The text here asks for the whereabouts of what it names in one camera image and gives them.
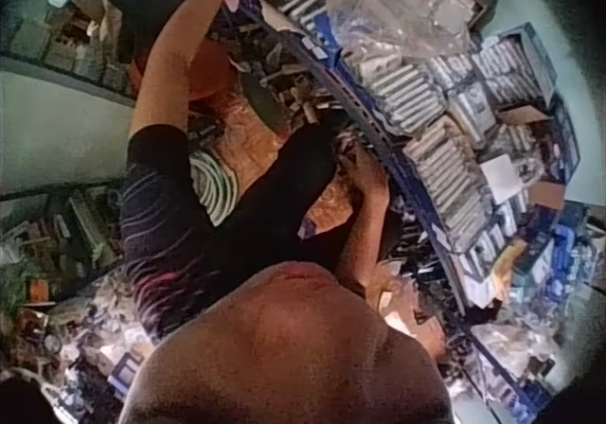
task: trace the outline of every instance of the brown paper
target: brown paper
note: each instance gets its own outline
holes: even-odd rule
[[[497,114],[497,117],[505,124],[528,124],[549,119],[546,114],[538,111],[531,105],[501,112]]]
[[[547,208],[562,211],[564,209],[564,192],[566,188],[557,183],[540,181],[528,190],[528,200],[532,204],[539,204]]]

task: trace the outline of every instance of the clutter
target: clutter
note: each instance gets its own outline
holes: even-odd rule
[[[346,50],[426,59],[471,47],[466,24],[473,12],[460,0],[328,0],[327,12]]]

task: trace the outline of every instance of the person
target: person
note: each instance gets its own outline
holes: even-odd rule
[[[187,0],[155,42],[134,109],[121,231],[139,319],[159,343],[121,423],[451,422],[434,361],[364,299],[387,178],[360,146],[343,226],[299,226],[337,168],[334,128],[296,131],[213,227],[192,189],[187,69],[223,0]]]

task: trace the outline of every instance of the plastic packaging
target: plastic packaging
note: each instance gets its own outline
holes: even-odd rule
[[[327,0],[332,33],[346,50],[373,56],[393,54],[428,59],[468,51],[472,45],[464,22],[440,24],[450,0]]]
[[[558,350],[549,335],[523,326],[488,323],[473,327],[472,333],[518,379],[531,357],[546,361]]]

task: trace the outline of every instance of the dark striped shirt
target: dark striped shirt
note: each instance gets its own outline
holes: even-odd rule
[[[151,126],[129,144],[120,212],[126,271],[138,317],[158,342],[214,302],[205,269],[212,224],[193,191],[187,137]]]

